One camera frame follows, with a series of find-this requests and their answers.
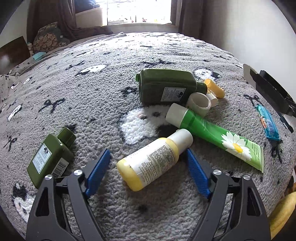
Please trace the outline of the brown curtain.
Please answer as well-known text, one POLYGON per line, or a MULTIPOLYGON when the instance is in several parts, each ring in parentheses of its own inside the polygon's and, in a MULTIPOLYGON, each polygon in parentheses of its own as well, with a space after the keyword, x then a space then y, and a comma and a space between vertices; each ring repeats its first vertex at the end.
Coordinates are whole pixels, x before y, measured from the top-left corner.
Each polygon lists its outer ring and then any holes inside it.
POLYGON ((33 42, 40 28, 56 22, 62 35, 71 42, 96 35, 113 34, 110 27, 79 28, 74 1, 30 1, 27 16, 27 41, 33 42))
POLYGON ((226 1, 171 1, 171 24, 178 33, 217 47, 224 42, 226 1))

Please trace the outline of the brown left curtain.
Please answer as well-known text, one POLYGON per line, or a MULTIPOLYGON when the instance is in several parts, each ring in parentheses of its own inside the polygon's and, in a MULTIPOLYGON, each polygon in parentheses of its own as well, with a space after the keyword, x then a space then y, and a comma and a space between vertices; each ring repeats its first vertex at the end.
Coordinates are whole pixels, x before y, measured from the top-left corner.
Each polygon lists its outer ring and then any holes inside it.
POLYGON ((74 1, 30 1, 27 16, 27 41, 33 42, 40 28, 56 22, 62 35, 71 42, 96 35, 113 34, 110 27, 79 28, 74 1))

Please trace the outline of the blue snack wrapper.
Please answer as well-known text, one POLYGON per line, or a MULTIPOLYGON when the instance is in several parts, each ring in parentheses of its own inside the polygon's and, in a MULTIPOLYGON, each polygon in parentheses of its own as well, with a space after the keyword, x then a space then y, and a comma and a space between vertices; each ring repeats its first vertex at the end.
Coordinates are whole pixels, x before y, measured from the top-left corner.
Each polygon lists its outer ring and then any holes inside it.
POLYGON ((255 108, 259 113, 259 119, 266 137, 272 141, 280 141, 280 134, 270 112, 260 104, 258 104, 255 108))

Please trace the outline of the large dark green bottle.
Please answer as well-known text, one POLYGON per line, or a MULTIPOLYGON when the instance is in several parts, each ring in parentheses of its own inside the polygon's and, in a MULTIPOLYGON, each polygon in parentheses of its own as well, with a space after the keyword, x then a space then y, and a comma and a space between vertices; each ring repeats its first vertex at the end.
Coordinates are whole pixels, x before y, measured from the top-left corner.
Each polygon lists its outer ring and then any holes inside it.
POLYGON ((144 105, 184 104, 192 93, 207 93, 207 85, 197 82, 188 71, 149 68, 137 73, 135 80, 144 105))

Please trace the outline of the small white cylinder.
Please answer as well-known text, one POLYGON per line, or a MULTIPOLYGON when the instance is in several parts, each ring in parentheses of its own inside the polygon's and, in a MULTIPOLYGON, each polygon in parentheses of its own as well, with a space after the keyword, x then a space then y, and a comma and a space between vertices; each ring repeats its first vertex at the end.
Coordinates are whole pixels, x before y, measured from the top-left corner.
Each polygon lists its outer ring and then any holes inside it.
POLYGON ((213 92, 207 92, 206 96, 210 100, 212 108, 218 104, 218 98, 215 96, 213 92))

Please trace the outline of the brown right curtain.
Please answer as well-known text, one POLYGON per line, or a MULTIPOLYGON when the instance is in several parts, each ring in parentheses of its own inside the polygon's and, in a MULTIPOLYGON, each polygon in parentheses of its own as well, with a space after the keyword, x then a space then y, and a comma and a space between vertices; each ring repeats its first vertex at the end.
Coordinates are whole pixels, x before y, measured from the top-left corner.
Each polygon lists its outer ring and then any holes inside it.
POLYGON ((171 24, 178 33, 217 47, 224 42, 226 1, 171 1, 171 24))

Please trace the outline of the grey patterned fleece blanket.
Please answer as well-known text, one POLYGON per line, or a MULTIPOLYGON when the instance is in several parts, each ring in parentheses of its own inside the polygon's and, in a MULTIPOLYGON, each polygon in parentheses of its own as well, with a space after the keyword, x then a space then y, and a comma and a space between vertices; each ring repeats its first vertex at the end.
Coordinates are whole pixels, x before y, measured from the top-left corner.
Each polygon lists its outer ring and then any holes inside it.
POLYGON ((213 79, 224 99, 206 118, 263 147, 264 172, 195 138, 200 159, 229 176, 249 174, 271 213, 295 166, 295 134, 243 78, 233 54, 174 33, 117 34, 82 41, 50 54, 18 77, 1 76, 1 207, 24 237, 37 190, 27 173, 48 134, 64 127, 76 140, 70 173, 107 148, 111 163, 90 206, 109 240, 187 240, 206 207, 183 161, 139 192, 123 182, 116 163, 176 128, 166 105, 145 107, 135 76, 145 68, 188 71, 197 81, 213 79), (280 141, 269 140, 256 106, 273 117, 280 141))

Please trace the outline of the yellow lotion bottle white cap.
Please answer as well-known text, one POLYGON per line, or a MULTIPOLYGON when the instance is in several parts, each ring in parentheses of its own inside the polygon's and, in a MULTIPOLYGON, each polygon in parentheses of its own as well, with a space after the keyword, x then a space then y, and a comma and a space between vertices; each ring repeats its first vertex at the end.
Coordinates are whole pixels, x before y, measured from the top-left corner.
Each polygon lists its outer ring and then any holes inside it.
POLYGON ((124 157, 116 166, 128 187, 132 191, 139 191, 172 168, 180 154, 192 143, 192 134, 186 129, 180 129, 124 157))

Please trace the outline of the green daisy tube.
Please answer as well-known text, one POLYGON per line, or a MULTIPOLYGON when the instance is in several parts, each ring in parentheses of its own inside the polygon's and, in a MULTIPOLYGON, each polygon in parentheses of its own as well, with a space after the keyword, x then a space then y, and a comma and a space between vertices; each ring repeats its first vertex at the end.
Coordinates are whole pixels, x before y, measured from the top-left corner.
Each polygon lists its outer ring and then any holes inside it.
POLYGON ((179 129, 188 130, 192 135, 216 145, 260 172, 264 172, 262 146, 217 126, 176 103, 170 106, 166 114, 166 121, 179 129))

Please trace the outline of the small green Origins bottle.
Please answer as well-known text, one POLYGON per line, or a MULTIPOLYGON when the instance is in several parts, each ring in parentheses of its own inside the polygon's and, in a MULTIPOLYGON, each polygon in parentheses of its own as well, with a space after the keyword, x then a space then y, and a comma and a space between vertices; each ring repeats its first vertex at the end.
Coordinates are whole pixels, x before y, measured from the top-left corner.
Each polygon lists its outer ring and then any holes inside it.
POLYGON ((70 150, 76 136, 67 127, 55 136, 49 134, 30 161, 27 172, 35 188, 39 188, 46 175, 61 177, 74 155, 70 150))

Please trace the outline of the yellow cylindrical tube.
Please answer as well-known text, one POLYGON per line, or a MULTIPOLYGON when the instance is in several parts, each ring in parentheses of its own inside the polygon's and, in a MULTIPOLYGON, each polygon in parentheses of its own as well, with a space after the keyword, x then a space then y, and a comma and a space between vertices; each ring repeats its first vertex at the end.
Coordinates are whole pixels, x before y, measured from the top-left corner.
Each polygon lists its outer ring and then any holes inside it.
POLYGON ((211 79, 205 79, 204 83, 207 85, 208 89, 211 90, 215 96, 219 99, 222 99, 225 97, 225 91, 219 87, 213 80, 211 79))

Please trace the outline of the brown patterned pillow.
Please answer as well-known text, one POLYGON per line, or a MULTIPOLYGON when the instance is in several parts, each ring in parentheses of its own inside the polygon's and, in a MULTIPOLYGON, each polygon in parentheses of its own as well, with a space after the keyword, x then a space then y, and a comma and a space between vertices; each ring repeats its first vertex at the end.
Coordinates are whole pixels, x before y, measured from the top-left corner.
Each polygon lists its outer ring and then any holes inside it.
POLYGON ((67 38, 61 33, 57 22, 50 23, 37 32, 37 35, 32 44, 34 54, 38 52, 48 53, 59 47, 64 47, 70 44, 67 38))

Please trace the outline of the white tape roll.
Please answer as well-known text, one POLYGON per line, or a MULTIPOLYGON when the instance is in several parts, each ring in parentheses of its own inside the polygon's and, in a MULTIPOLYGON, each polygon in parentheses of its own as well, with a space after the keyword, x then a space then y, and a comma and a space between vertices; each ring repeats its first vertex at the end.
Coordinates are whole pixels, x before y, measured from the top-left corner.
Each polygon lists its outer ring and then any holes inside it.
POLYGON ((189 96, 186 108, 204 118, 211 108, 211 102, 205 94, 194 92, 189 96))

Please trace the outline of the teal small object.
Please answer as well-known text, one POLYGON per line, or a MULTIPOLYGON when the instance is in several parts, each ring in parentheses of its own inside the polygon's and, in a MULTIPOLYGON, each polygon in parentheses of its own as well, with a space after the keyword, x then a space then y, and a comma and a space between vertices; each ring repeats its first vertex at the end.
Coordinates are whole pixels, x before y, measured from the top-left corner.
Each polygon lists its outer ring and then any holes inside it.
POLYGON ((32 56, 35 61, 41 60, 46 55, 46 52, 38 52, 32 56))

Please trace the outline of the dark wooden headboard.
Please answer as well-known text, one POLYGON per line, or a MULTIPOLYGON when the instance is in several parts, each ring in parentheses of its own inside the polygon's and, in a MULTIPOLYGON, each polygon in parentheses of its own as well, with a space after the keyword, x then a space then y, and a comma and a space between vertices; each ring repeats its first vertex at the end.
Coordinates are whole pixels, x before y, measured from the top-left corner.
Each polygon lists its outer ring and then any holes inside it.
POLYGON ((0 48, 0 74, 8 74, 11 69, 30 58, 30 52, 23 36, 0 48))

